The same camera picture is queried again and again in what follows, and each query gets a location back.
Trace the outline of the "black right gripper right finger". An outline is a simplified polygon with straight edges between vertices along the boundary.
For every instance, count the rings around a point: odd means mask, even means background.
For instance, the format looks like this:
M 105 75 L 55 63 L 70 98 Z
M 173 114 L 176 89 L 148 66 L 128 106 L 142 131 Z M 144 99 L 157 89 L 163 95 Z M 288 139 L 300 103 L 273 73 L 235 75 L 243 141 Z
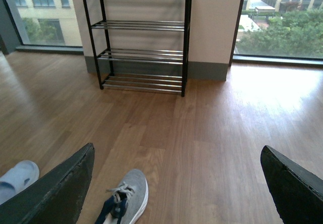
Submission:
M 260 163 L 283 223 L 322 223 L 322 179 L 268 145 Z

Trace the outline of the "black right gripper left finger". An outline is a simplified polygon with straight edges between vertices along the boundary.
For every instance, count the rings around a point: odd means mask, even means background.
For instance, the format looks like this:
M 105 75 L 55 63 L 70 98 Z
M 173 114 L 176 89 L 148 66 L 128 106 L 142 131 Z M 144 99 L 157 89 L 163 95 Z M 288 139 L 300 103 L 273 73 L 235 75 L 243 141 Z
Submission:
M 95 149 L 88 143 L 1 205 L 1 223 L 76 223 L 92 178 Z

